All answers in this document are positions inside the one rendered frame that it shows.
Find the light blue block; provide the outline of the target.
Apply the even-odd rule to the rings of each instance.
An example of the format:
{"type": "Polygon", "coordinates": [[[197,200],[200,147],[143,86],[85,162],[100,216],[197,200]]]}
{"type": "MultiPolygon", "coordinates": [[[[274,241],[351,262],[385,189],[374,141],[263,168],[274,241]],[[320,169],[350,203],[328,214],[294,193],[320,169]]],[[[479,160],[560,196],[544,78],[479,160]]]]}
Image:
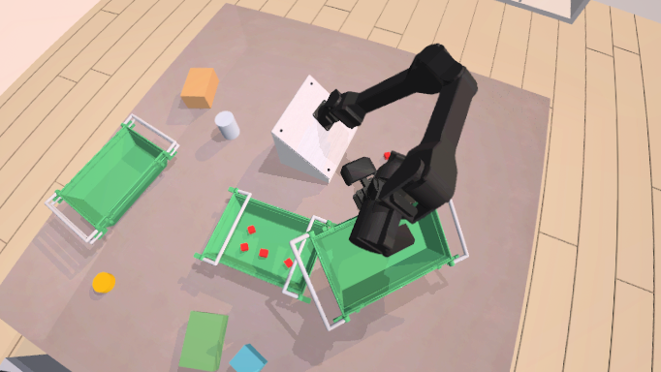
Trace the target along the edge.
{"type": "Polygon", "coordinates": [[[244,345],[229,362],[236,372],[260,372],[268,361],[250,344],[244,345]]]}

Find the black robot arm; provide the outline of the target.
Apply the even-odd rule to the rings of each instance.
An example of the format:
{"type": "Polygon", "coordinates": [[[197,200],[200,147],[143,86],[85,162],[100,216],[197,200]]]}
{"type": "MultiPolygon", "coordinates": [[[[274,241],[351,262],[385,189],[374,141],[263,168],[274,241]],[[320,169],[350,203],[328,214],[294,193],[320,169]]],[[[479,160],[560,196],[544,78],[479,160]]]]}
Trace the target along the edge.
{"type": "Polygon", "coordinates": [[[442,45],[431,44],[405,71],[361,93],[335,89],[316,108],[312,115],[327,131],[337,121],[353,129],[368,113],[401,98],[440,92],[422,142],[406,156],[392,150],[388,162],[375,172],[368,186],[371,201],[362,203],[351,243],[386,253],[393,248],[400,220],[414,225],[453,198],[456,147],[477,84],[442,45]]]}

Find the green rectangular block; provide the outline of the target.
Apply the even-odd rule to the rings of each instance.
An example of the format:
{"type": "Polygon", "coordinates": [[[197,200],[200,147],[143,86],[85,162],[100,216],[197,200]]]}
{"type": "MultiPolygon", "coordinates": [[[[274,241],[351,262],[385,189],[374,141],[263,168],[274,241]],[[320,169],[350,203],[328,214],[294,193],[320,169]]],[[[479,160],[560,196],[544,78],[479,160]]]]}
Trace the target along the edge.
{"type": "Polygon", "coordinates": [[[180,367],[213,372],[219,368],[229,316],[190,311],[180,367]]]}

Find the orange cube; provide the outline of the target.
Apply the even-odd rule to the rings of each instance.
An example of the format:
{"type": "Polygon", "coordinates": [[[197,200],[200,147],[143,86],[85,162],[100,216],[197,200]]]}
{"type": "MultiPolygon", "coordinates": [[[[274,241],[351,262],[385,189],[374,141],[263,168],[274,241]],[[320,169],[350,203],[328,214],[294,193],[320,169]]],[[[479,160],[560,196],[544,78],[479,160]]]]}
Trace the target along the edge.
{"type": "Polygon", "coordinates": [[[217,77],[213,68],[190,68],[180,95],[187,108],[211,109],[217,77]]]}

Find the light grey cylinder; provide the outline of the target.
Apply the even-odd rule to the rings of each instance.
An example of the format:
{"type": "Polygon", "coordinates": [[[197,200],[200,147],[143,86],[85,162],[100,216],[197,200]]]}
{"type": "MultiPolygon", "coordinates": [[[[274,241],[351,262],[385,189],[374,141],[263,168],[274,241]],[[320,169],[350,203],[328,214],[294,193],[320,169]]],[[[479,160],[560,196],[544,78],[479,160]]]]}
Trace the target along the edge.
{"type": "Polygon", "coordinates": [[[218,113],[215,123],[226,140],[233,140],[239,135],[236,119],[230,111],[218,113]]]}

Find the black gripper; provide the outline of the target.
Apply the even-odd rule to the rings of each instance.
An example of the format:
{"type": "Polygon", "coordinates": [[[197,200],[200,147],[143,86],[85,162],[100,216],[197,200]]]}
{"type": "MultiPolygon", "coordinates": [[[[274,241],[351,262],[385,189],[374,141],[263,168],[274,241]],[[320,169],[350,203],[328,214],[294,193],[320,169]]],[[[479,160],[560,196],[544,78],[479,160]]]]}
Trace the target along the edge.
{"type": "MultiPolygon", "coordinates": [[[[368,178],[370,175],[374,175],[376,172],[372,161],[368,157],[361,157],[355,161],[352,161],[348,164],[345,164],[341,169],[341,176],[343,177],[346,185],[349,187],[352,183],[360,181],[362,187],[353,195],[353,199],[358,207],[361,210],[362,203],[364,201],[371,201],[368,195],[368,186],[371,182],[372,177],[368,178]],[[368,181],[369,180],[369,181],[368,181]]],[[[406,224],[403,224],[397,228],[393,248],[391,250],[387,249],[386,253],[383,253],[384,257],[388,257],[406,247],[414,244],[415,238],[412,233],[409,231],[406,224]]]]}

